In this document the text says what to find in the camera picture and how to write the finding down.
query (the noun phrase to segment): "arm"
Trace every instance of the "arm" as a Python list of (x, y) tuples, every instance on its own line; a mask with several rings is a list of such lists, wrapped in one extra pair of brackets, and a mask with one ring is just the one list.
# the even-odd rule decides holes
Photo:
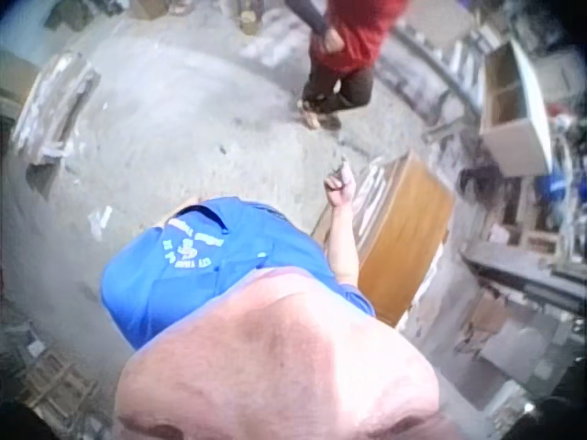
[(332, 223), (328, 240), (328, 263), (340, 284), (357, 287), (359, 254), (352, 230), (352, 198), (357, 184), (349, 163), (325, 180), (328, 202), (332, 207)]
[(322, 37), (328, 30), (326, 20), (316, 9), (312, 0), (285, 0), (285, 4), (302, 19), (314, 33)]
[(328, 263), (340, 284), (357, 287), (359, 254), (352, 232), (352, 205), (332, 207), (332, 224), (328, 242)]

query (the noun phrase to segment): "hand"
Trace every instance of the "hand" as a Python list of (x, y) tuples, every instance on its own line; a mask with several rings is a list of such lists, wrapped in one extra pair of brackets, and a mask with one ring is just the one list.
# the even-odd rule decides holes
[(333, 27), (329, 28), (327, 33), (324, 34), (323, 44), (324, 52), (326, 53), (340, 52), (345, 49), (345, 42)]
[(330, 173), (324, 179), (324, 188), (327, 192), (328, 202), (333, 208), (352, 204), (357, 183), (346, 159), (342, 160), (342, 165), (338, 170)]

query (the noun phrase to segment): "white cabinet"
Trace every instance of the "white cabinet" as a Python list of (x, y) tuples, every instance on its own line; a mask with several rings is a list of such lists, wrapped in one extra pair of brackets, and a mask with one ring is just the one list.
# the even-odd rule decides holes
[(552, 170), (548, 118), (534, 68), (515, 41), (485, 59), (481, 136), (505, 177)]

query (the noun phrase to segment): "blue t-shirt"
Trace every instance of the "blue t-shirt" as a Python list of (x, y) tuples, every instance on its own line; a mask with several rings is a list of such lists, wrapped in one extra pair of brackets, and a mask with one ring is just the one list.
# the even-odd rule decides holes
[(105, 268), (102, 301), (136, 349), (223, 294), (254, 269), (293, 266), (371, 316), (360, 292), (337, 283), (321, 247), (279, 212), (236, 197), (191, 206), (135, 238)]

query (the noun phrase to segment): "shoe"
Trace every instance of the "shoe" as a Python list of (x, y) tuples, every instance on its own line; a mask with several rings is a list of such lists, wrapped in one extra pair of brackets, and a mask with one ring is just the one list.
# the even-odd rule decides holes
[(340, 118), (336, 113), (329, 113), (328, 115), (318, 115), (318, 122), (322, 128), (330, 131), (339, 131), (342, 128)]
[(297, 108), (304, 119), (305, 124), (312, 130), (317, 130), (321, 127), (318, 119), (318, 113), (313, 112), (310, 104), (307, 101), (298, 101)]

